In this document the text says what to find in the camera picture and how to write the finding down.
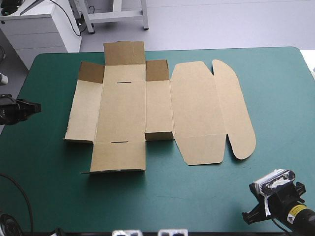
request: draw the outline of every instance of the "black cable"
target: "black cable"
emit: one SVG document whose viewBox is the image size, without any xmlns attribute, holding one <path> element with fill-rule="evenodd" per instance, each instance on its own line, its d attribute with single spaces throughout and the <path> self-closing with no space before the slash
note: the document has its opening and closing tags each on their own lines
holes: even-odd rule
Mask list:
<svg viewBox="0 0 315 236">
<path fill-rule="evenodd" d="M 89 9 L 93 7 L 93 13 L 95 12 L 95 7 L 92 5 L 92 6 L 89 6 Z"/>
<path fill-rule="evenodd" d="M 26 193 L 24 192 L 23 188 L 19 185 L 19 183 L 17 181 L 15 181 L 12 177 L 10 176 L 7 176 L 6 174 L 4 173 L 0 173 L 0 176 L 10 180 L 19 190 L 20 192 L 23 194 L 23 197 L 28 205 L 28 209 L 29 209 L 29 215 L 30 215 L 30 225 L 31 225 L 31 236 L 34 236 L 34 223 L 33 223 L 33 213 L 32 213 L 32 208 L 31 208 L 31 204 L 30 204 L 30 201 L 26 195 Z"/>
<path fill-rule="evenodd" d="M 279 229 L 281 229 L 282 231 L 284 231 L 285 233 L 287 233 L 287 235 L 291 236 L 291 234 L 289 233 L 289 231 L 286 230 L 285 228 L 281 227 L 281 226 L 275 221 L 274 218 L 272 218 L 271 220 L 272 220 L 272 222 L 274 222 L 274 224 L 275 224 Z"/>
<path fill-rule="evenodd" d="M 66 13 L 66 11 L 65 11 L 58 3 L 56 3 L 55 1 L 53 1 L 53 0 L 49 0 L 49 1 L 53 2 L 53 3 L 56 4 L 58 7 L 60 7 L 60 9 L 61 9 L 61 10 L 65 13 L 65 15 L 67 16 L 67 18 L 68 18 L 68 20 L 69 20 L 69 22 L 70 22 L 70 24 L 71 24 L 72 30 L 73 30 L 73 32 L 75 33 L 75 35 L 78 36 L 78 37 L 80 37 L 80 36 L 82 35 L 82 33 L 80 32 L 80 34 L 77 34 L 77 32 L 74 30 L 73 24 L 72 24 L 72 22 L 71 22 L 71 20 L 70 20 L 70 18 L 69 18 L 69 16 L 68 16 L 68 14 Z"/>
</svg>

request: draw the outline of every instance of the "yellow warning label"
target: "yellow warning label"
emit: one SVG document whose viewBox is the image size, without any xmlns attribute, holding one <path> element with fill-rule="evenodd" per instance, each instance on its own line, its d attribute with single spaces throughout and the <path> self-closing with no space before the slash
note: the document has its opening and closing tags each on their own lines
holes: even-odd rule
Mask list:
<svg viewBox="0 0 315 236">
<path fill-rule="evenodd" d="M 296 205 L 294 208 L 292 208 L 289 212 L 289 214 L 287 215 L 286 220 L 293 224 L 294 223 L 294 219 L 297 216 L 297 214 L 299 212 L 301 212 L 302 210 L 307 209 L 307 207 L 305 205 Z"/>
<path fill-rule="evenodd" d="M 289 212 L 290 215 L 296 216 L 300 211 L 307 209 L 305 205 L 296 205 L 294 208 L 291 209 Z"/>
</svg>

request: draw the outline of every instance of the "unfolded cardboard box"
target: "unfolded cardboard box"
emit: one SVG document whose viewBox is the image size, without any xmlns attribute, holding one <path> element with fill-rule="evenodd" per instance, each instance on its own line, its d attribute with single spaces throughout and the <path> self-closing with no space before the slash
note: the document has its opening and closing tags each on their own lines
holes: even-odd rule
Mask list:
<svg viewBox="0 0 315 236">
<path fill-rule="evenodd" d="M 82 62 L 65 140 L 94 144 L 88 173 L 146 169 L 146 141 L 175 139 L 188 165 L 238 159 L 256 140 L 234 71 L 213 61 L 145 61 L 143 42 L 105 43 L 106 65 Z"/>
</svg>

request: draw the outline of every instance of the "gray floor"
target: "gray floor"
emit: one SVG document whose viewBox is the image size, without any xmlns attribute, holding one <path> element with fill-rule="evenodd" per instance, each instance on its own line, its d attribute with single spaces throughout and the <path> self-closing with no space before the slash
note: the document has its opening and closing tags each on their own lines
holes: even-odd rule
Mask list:
<svg viewBox="0 0 315 236">
<path fill-rule="evenodd" d="M 108 0 L 88 0 L 96 12 L 109 11 Z M 315 0 L 147 0 L 150 29 L 141 21 L 96 24 L 96 33 L 83 33 L 81 51 L 103 51 L 104 42 L 142 40 L 146 50 L 180 50 L 294 46 L 315 49 Z M 123 1 L 137 9 L 140 0 Z M 0 31 L 7 59 L 0 73 L 9 84 L 0 94 L 18 92 L 27 75 L 13 48 Z"/>
</svg>

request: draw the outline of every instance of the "green table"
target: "green table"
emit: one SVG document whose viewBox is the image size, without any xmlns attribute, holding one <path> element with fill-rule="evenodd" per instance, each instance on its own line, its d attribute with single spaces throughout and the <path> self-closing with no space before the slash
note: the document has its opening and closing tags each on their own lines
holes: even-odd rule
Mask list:
<svg viewBox="0 0 315 236">
<path fill-rule="evenodd" d="M 42 113 L 0 135 L 0 171 L 27 192 L 36 231 L 278 231 L 272 222 L 248 226 L 241 216 L 257 203 L 248 185 L 276 168 L 295 171 L 315 208 L 315 83 L 298 49 L 152 51 L 146 58 L 167 59 L 170 73 L 180 62 L 229 64 L 256 132 L 253 155 L 238 161 L 226 145 L 223 163 L 188 166 L 174 141 L 148 142 L 145 172 L 80 174 L 90 167 L 93 146 L 63 137 L 80 61 L 102 64 L 104 55 L 40 55 L 19 97 L 41 103 Z M 5 179 L 0 186 L 0 208 L 29 230 L 23 197 Z"/>
</svg>

